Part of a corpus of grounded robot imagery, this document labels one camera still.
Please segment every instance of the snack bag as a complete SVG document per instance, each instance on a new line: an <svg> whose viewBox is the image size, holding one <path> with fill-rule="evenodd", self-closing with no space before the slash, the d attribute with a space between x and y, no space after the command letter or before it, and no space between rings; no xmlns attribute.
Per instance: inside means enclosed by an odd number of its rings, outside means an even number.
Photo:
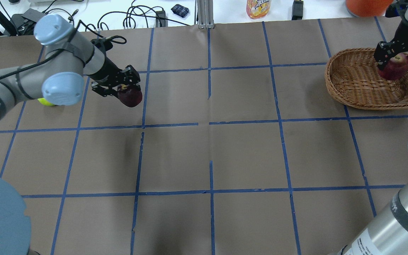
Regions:
<svg viewBox="0 0 408 255"><path fill-rule="evenodd" d="M271 0L247 0L246 14L252 19L259 19L267 15Z"/></svg>

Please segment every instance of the red apple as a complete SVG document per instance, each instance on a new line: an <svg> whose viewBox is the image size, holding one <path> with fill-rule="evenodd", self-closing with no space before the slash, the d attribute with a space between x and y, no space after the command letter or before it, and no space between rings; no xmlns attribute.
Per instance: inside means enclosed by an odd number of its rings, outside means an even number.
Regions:
<svg viewBox="0 0 408 255"><path fill-rule="evenodd" d="M135 107L143 100L143 93L138 86L118 86L118 99L128 107Z"/></svg>
<svg viewBox="0 0 408 255"><path fill-rule="evenodd" d="M403 77L408 70L408 57L404 53L399 53L393 58L390 58L383 70L377 69L380 77L386 80L397 80Z"/></svg>

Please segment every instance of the blue joint cap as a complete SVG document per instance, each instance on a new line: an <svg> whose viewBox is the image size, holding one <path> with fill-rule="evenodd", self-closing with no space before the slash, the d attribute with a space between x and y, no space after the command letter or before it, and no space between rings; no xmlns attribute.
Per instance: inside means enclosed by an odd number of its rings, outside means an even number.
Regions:
<svg viewBox="0 0 408 255"><path fill-rule="evenodd" d="M0 254L26 255L31 242L31 219L18 192L0 178Z"/></svg>
<svg viewBox="0 0 408 255"><path fill-rule="evenodd" d="M73 105L83 96L84 80L73 72L62 72L48 77L42 84L44 98L55 105Z"/></svg>
<svg viewBox="0 0 408 255"><path fill-rule="evenodd" d="M42 17L34 27L34 36L41 45L51 45L68 36L73 25L58 14Z"/></svg>

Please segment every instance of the brown basket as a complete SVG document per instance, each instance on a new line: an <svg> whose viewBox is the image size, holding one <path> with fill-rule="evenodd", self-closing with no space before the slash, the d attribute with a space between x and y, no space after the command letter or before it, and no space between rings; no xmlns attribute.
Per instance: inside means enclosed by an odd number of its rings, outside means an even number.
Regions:
<svg viewBox="0 0 408 255"><path fill-rule="evenodd" d="M327 63L325 83L340 103L360 109L408 108L408 71L399 80L387 81L377 73L372 48L338 52Z"/></svg>

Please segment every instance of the tennis ball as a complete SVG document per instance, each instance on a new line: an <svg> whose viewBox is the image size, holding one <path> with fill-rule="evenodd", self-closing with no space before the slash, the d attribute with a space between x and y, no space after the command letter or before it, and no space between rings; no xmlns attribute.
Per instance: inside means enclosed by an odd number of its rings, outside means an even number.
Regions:
<svg viewBox="0 0 408 255"><path fill-rule="evenodd" d="M50 102L48 102L45 98L39 98L38 99L39 100L39 102L41 103L41 104L43 104L44 106L54 106L55 104L54 103L50 103Z"/></svg>

